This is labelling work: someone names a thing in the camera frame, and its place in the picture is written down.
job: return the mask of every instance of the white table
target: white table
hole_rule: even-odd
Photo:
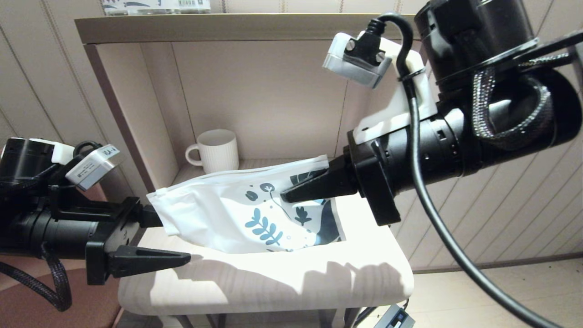
[[[123,278],[120,304],[165,316],[347,309],[407,299],[413,273],[391,231],[376,225],[359,195],[338,197],[336,208],[346,241],[291,253],[225,254],[150,228],[140,247],[188,252],[192,260]],[[344,312],[337,313],[335,326],[343,326]]]

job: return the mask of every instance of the wooden floor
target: wooden floor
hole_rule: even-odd
[[[484,270],[506,293],[564,327],[583,322],[583,259]],[[372,328],[387,307],[359,325]],[[494,303],[463,272],[415,275],[408,312],[415,328],[527,327]],[[210,328],[204,316],[191,316],[196,328]],[[125,312],[117,328],[181,328],[173,318]],[[227,316],[228,328],[317,328],[316,311],[242,313]]]

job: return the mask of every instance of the wooden shelf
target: wooden shelf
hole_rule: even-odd
[[[372,13],[278,13],[148,15],[76,19],[85,44],[172,42],[331,40],[338,32],[356,35],[377,17]],[[414,15],[404,15],[419,39]],[[401,33],[387,24],[384,37],[399,40]]]
[[[264,168],[266,166],[273,166],[279,164],[285,164],[290,162],[295,162],[297,160],[302,160],[303,158],[278,158],[278,159],[240,159],[239,160],[239,169],[240,170],[247,170],[247,169],[256,169],[256,168]],[[186,180],[192,179],[194,177],[199,177],[204,175],[205,172],[202,170],[200,166],[194,166],[190,164],[184,165],[176,178],[172,182],[172,185],[185,182]]]

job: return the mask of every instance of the white mug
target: white mug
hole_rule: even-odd
[[[237,152],[237,137],[229,130],[210,130],[201,133],[196,139],[198,143],[188,146],[186,160],[196,166],[202,166],[206,174],[237,170],[239,154]],[[188,155],[197,149],[201,160],[194,160]]]

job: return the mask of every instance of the screw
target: screw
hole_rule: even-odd
[[[346,44],[346,49],[348,51],[352,51],[355,47],[356,47],[356,42],[354,42],[354,40],[349,40],[348,43]]]
[[[375,59],[377,60],[377,62],[382,62],[383,60],[385,60],[385,53],[378,53]]]

